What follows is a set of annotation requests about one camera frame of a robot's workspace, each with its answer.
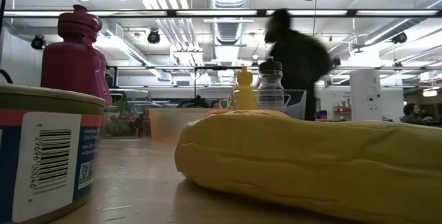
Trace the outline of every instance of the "barcode label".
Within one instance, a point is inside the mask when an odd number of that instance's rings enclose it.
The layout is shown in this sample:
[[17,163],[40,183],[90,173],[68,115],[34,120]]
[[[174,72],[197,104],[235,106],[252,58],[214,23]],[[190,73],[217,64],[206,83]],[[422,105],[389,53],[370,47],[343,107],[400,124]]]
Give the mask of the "barcode label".
[[23,117],[15,182],[14,222],[71,204],[81,115],[27,113]]

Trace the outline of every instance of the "label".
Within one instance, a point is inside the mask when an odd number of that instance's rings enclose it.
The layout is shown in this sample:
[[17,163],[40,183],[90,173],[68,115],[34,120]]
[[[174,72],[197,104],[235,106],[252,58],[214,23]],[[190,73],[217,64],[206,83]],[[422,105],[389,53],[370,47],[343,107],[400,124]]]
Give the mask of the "label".
[[0,223],[36,218],[90,192],[101,117],[2,109],[0,115]]

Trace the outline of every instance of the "yellow cushion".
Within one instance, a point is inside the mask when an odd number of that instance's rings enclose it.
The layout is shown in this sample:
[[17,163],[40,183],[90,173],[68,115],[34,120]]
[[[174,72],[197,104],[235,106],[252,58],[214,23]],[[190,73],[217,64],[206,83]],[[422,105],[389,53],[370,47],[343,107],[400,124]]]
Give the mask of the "yellow cushion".
[[442,223],[442,129],[234,111],[188,123],[175,164],[223,192],[368,223]]

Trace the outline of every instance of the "table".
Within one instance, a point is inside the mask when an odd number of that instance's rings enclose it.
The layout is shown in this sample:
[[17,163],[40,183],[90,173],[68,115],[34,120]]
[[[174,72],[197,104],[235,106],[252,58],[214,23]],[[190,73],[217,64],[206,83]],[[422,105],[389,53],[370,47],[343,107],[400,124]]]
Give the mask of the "table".
[[102,140],[92,198],[52,223],[350,223],[198,187],[176,171],[175,146],[150,139]]

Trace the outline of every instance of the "yellow bottle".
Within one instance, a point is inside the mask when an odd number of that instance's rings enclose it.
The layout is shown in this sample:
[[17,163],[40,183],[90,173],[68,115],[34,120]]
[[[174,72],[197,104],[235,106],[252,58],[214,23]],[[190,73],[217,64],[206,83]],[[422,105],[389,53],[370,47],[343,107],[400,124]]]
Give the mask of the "yellow bottle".
[[256,102],[255,94],[253,91],[255,87],[251,85],[253,81],[253,75],[247,71],[246,67],[242,67],[241,71],[237,74],[238,86],[233,88],[235,109],[236,110],[256,110],[258,109],[258,103]]

